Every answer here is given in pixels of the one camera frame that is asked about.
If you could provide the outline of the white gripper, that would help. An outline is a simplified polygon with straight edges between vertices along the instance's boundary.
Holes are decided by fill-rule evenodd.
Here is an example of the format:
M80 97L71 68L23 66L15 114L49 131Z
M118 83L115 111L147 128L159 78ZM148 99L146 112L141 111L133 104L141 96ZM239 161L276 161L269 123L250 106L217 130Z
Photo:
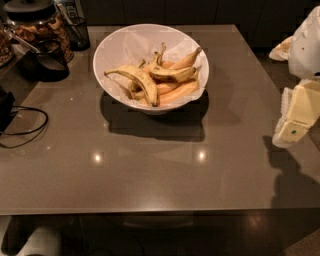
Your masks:
M281 117L272 143L288 148L308 133L320 117L320 7L315 7L299 28L269 53L275 61L287 61L289 72L301 80L293 89L285 88Z

